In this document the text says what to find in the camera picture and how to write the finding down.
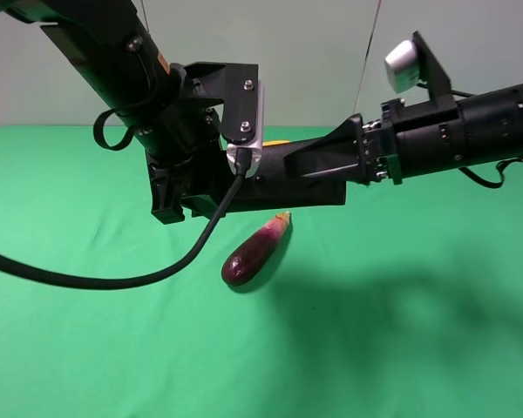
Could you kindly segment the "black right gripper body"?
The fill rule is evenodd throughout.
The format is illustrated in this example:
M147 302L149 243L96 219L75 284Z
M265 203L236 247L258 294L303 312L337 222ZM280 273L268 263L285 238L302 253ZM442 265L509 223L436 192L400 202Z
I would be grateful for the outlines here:
M400 98L381 104L381 118L365 123L360 113L352 115L356 124L353 139L357 156L357 166L352 182L359 185L380 183L389 179L394 185L403 183L397 134L394 122L398 112L404 107Z

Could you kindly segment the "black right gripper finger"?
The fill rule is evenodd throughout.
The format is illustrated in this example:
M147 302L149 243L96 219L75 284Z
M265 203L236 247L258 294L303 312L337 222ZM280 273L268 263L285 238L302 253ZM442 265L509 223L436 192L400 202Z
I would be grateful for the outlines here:
M335 130L302 146L284 158L293 179L362 180L362 117L351 115Z

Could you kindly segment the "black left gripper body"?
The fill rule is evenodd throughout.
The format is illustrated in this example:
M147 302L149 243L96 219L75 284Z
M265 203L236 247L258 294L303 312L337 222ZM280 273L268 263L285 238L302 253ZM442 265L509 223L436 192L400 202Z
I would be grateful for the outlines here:
M153 149L146 151L152 215L165 225L181 222L188 209L211 219L233 181L220 142L219 112L164 109L154 120Z

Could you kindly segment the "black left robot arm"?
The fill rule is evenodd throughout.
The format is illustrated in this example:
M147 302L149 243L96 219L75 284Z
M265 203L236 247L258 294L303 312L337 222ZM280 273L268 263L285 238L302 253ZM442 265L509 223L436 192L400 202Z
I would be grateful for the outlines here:
M228 64L169 64L131 1L0 1L0 13L39 24L105 102L92 127L98 146L145 148L158 220L224 215L232 175L215 106Z

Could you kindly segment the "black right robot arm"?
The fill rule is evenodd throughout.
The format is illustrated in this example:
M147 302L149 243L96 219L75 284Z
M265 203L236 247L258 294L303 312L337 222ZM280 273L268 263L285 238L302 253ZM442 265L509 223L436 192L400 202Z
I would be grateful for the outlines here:
M368 185L472 165L523 158L523 84L459 101L450 96L410 106L394 99L380 119L346 119L284 159L297 179Z

